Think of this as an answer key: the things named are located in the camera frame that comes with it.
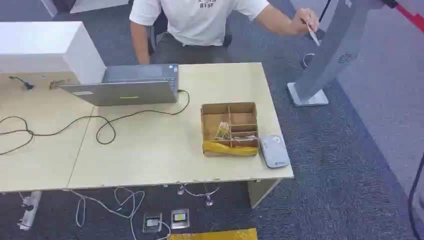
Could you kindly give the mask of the person's left hand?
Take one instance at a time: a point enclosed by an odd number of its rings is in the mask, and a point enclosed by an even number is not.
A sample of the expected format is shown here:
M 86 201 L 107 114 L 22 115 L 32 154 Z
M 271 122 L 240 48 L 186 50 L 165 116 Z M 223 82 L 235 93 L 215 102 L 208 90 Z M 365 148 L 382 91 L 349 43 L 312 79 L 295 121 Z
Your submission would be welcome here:
M 308 33 L 309 30 L 316 32 L 319 28 L 319 18 L 310 8 L 299 8 L 290 23 L 290 29 L 294 34 Z

